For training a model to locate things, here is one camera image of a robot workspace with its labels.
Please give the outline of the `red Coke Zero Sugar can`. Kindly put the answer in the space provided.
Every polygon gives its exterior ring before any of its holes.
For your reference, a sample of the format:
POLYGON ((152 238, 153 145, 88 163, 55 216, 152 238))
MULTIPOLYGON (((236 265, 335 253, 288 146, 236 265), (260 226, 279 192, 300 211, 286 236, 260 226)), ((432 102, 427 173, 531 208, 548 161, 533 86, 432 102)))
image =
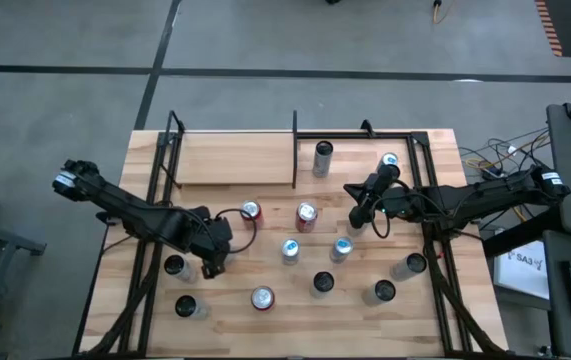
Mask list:
POLYGON ((259 286, 251 294, 252 306, 258 311, 269 311, 275 305, 275 295, 268 286, 259 286))

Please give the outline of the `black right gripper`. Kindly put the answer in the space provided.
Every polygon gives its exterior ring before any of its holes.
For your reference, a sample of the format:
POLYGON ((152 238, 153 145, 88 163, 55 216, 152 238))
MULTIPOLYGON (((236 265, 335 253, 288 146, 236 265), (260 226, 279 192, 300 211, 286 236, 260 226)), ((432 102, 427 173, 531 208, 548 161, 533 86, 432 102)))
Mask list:
POLYGON ((348 215, 349 222, 354 227, 372 223, 374 212, 382 210, 385 207, 385 201, 401 197, 400 188, 389 191, 389 183, 378 183, 374 180, 367 180, 360 184, 345 184, 343 189, 356 201, 356 205, 348 215))

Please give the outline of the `wooden shelf board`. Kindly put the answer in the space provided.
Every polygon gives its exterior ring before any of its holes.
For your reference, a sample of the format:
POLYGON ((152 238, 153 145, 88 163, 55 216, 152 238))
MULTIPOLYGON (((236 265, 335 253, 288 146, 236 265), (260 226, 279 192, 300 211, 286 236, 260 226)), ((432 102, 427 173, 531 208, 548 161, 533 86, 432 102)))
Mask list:
POLYGON ((290 132, 187 132, 175 180, 180 185, 288 184, 293 166, 290 132))

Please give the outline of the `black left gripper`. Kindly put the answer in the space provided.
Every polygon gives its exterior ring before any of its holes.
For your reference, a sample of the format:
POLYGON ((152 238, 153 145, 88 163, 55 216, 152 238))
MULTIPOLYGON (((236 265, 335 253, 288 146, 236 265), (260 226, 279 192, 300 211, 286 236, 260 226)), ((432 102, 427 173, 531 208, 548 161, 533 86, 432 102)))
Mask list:
POLYGON ((203 277, 213 279, 225 272, 225 261, 231 252, 233 234, 229 221, 225 217, 212 218, 205 206, 190 209, 190 214, 194 225, 189 250, 202 260, 203 277))

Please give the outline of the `red Coca-Cola can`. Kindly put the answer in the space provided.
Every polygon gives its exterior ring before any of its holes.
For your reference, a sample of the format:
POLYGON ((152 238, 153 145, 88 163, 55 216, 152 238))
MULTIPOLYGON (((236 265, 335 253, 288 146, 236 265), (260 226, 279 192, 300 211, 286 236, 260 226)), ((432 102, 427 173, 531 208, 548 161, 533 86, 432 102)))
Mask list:
POLYGON ((260 229, 263 225, 264 218, 260 204, 254 200, 247 200, 242 204, 241 217, 247 229, 256 227, 260 229))
POLYGON ((296 228, 301 233, 309 233, 314 229, 318 218, 318 210, 309 203, 303 202, 296 211, 296 228))

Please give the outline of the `black desk leg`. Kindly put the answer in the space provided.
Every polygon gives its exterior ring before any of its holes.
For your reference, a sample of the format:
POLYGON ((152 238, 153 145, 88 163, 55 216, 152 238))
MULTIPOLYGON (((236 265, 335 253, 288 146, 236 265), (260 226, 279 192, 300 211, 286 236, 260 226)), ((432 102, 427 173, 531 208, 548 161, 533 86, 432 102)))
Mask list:
POLYGON ((483 242, 484 254, 487 258, 503 255, 540 239, 547 230, 563 230, 558 206, 551 207, 520 225, 488 238, 483 242))

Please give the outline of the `white SA3 paper sign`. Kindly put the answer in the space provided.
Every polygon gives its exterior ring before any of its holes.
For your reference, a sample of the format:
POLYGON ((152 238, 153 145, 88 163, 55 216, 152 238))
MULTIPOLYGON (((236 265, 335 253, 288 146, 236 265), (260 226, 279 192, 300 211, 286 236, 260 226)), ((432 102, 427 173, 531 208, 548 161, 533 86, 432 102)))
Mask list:
POLYGON ((494 258, 495 285, 549 299, 545 245, 534 241, 494 258))

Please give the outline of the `silver Celsius energy drink can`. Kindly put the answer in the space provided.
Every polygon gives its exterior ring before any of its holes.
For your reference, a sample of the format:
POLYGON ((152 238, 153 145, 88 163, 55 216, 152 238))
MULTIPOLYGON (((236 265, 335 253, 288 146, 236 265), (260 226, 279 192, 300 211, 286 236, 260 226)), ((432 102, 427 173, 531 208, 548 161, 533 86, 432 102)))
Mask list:
POLYGON ((310 295, 316 299, 324 298, 332 292, 334 285, 335 280, 330 272, 318 272, 312 279, 310 286, 310 295))
POLYGON ((327 140, 319 141, 315 146, 312 173, 317 178, 325 178, 329 174, 334 148, 327 140))

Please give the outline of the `black shelf side post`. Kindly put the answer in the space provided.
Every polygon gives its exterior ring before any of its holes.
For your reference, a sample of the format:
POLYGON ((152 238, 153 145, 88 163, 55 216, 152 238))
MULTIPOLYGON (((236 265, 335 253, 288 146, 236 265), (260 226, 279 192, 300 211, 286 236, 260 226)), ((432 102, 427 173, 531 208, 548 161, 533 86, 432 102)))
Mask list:
POLYGON ((293 139, 293 171, 292 189, 296 189, 298 171, 298 112, 293 110, 292 114, 292 139, 293 139))

